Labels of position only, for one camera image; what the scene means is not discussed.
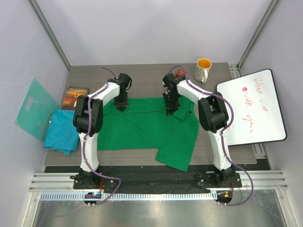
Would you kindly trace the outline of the green t shirt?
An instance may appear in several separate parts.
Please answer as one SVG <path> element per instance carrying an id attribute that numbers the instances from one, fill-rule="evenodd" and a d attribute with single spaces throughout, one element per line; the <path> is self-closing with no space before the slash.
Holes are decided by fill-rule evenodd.
<path id="1" fill-rule="evenodd" d="M 166 114 L 164 99 L 130 98 L 120 112 L 110 101 L 103 109 L 103 126 L 98 134 L 98 150 L 150 149 L 156 161 L 186 172 L 198 136 L 195 104 L 186 97 L 173 115 Z"/>

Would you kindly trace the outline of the red cube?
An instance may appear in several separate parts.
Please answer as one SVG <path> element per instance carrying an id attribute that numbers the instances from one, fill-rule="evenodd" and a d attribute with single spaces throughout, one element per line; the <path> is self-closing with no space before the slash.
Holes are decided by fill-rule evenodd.
<path id="1" fill-rule="evenodd" d="M 184 77 L 186 75 L 186 72 L 184 69 L 178 69 L 175 73 L 176 78 Z"/>

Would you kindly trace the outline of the brown book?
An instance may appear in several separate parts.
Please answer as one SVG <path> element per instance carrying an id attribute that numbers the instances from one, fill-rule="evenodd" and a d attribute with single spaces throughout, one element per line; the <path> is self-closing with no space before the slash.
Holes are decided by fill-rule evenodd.
<path id="1" fill-rule="evenodd" d="M 79 96 L 87 96 L 89 88 L 69 86 L 62 104 L 62 110 L 74 111 Z"/>

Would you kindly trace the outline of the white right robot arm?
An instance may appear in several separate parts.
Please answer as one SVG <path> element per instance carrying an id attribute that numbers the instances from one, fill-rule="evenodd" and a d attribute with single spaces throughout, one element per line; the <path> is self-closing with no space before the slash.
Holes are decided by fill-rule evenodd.
<path id="1" fill-rule="evenodd" d="M 218 93 L 212 93 L 193 84 L 186 77 L 176 78 L 169 73 L 163 78 L 163 94 L 167 115 L 172 115 L 180 107 L 179 98 L 184 96 L 198 106 L 198 118 L 202 128 L 208 133 L 213 154 L 214 182 L 220 187 L 231 181 L 226 171 L 232 163 L 226 142 L 225 128 L 228 126 L 228 111 L 225 99 Z"/>

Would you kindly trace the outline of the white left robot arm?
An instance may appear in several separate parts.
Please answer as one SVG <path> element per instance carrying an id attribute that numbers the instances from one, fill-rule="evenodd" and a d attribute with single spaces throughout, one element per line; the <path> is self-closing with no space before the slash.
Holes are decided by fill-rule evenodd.
<path id="1" fill-rule="evenodd" d="M 124 111 L 128 107 L 127 92 L 131 85 L 131 77 L 121 73 L 118 78 L 109 79 L 96 92 L 78 97 L 73 125 L 79 134 L 81 143 L 80 168 L 89 172 L 84 178 L 84 183 L 91 189 L 97 188 L 101 182 L 101 177 L 94 171 L 99 167 L 97 141 L 98 134 L 103 126 L 104 106 L 113 101 L 115 108 L 121 112 Z"/>

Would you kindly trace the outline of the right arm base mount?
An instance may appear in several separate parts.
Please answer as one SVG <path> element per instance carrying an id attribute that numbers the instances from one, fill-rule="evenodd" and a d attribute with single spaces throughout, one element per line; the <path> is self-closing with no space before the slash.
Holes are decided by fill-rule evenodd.
<path id="1" fill-rule="evenodd" d="M 206 188 L 241 188 L 242 181 L 240 175 L 235 173 L 231 178 L 222 179 L 219 174 L 212 172 L 195 173 L 195 179 L 197 180 L 195 186 L 201 189 Z"/>

